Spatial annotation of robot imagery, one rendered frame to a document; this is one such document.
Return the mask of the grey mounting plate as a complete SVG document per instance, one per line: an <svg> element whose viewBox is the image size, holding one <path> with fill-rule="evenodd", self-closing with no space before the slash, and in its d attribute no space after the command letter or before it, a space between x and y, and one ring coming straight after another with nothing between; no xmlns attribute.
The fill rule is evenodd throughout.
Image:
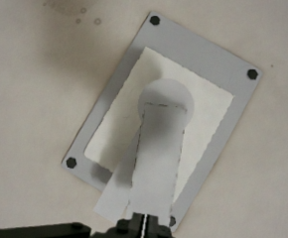
<svg viewBox="0 0 288 238"><path fill-rule="evenodd" d="M262 71L152 11L103 89L62 162L62 168L102 192L113 172L83 153L145 47L234 95L211 141L172 206L169 227L174 232L214 166L261 78Z"/></svg>

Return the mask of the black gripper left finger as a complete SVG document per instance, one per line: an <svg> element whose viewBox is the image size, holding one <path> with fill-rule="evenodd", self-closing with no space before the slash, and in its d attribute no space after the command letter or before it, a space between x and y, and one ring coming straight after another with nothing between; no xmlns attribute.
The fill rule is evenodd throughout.
<svg viewBox="0 0 288 238"><path fill-rule="evenodd" d="M92 235L91 227L80 222L1 228L0 238L141 238L144 218L145 214L133 212L131 220L119 219L117 227L110 227L105 233L95 231Z"/></svg>

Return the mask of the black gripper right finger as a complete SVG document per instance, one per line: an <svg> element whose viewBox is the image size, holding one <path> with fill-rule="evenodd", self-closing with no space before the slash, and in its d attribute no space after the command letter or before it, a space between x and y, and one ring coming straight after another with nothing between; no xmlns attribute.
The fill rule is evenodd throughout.
<svg viewBox="0 0 288 238"><path fill-rule="evenodd" d="M159 216L147 214L143 238L175 238L172 236L171 228L160 225Z"/></svg>

